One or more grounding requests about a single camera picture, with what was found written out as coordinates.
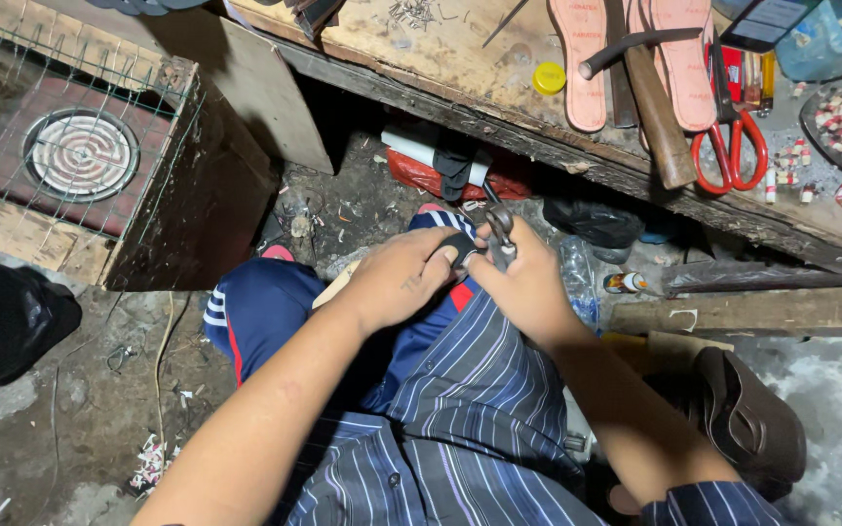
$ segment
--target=wooden hammer handle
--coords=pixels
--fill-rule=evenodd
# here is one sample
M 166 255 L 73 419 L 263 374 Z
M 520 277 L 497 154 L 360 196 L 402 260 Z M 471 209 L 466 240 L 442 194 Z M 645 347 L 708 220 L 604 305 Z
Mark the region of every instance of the wooden hammer handle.
M 628 48 L 625 60 L 639 108 L 639 119 L 661 175 L 661 183 L 668 190 L 673 190 L 697 181 L 690 147 L 674 116 L 671 100 L 661 86 L 649 48 L 645 45 Z

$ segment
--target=forearm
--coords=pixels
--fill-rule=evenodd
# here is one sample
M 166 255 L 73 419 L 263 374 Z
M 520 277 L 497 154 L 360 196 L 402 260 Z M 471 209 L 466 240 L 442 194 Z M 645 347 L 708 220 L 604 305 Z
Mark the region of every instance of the forearm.
M 549 354 L 639 504 L 684 484 L 739 480 L 708 440 L 595 335 L 580 327 L 559 341 Z
M 197 431 L 133 524 L 262 524 L 363 340 L 333 303 L 315 313 Z

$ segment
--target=red plastic bag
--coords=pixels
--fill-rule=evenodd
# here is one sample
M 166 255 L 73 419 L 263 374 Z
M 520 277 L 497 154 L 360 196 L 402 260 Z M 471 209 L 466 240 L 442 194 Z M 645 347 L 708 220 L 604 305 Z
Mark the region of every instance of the red plastic bag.
M 392 173 L 393 179 L 441 197 L 440 174 L 435 169 L 391 148 L 386 148 L 385 153 L 388 156 L 388 170 Z M 486 177 L 492 183 L 496 194 L 503 199 L 530 197 L 532 187 L 528 181 L 532 178 L 532 169 L 529 164 L 523 163 L 517 156 L 503 150 L 490 150 L 489 154 L 493 157 L 493 163 L 486 172 Z M 479 186 L 467 183 L 463 186 L 460 199 L 485 199 L 485 193 Z

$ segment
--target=blue striped shirt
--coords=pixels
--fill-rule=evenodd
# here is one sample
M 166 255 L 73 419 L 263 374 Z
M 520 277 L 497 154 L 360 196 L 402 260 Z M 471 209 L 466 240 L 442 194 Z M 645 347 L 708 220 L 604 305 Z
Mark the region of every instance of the blue striped shirt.
M 272 522 L 605 524 L 578 497 L 563 383 L 480 291 L 418 362 L 385 415 L 325 414 Z M 649 525 L 781 525 L 744 483 L 674 488 Z

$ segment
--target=hand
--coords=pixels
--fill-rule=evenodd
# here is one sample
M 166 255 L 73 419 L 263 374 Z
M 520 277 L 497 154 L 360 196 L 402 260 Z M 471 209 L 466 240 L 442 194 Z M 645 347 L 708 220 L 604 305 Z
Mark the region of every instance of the hand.
M 509 235 L 516 244 L 515 261 L 503 274 L 486 257 L 473 255 L 467 270 L 492 296 L 499 309 L 519 330 L 548 353 L 592 336 L 574 313 L 560 279 L 557 252 L 549 247 L 520 216 L 513 219 Z M 476 230 L 476 244 L 485 247 L 489 225 Z
M 363 258 L 327 306 L 355 315 L 367 337 L 408 319 L 456 277 L 450 266 L 457 259 L 457 248 L 446 246 L 431 253 L 457 232 L 450 226 L 436 226 L 392 237 Z

